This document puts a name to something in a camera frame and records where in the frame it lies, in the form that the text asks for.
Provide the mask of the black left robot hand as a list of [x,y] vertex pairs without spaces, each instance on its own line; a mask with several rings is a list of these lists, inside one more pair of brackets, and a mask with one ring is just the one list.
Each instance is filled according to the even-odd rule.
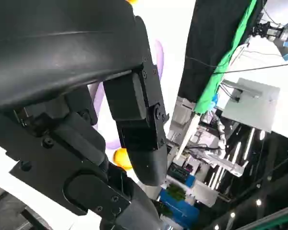
[[101,229],[159,230],[146,193],[112,164],[88,89],[102,83],[139,180],[166,178],[165,111],[145,24],[125,0],[0,0],[0,147],[11,174]]

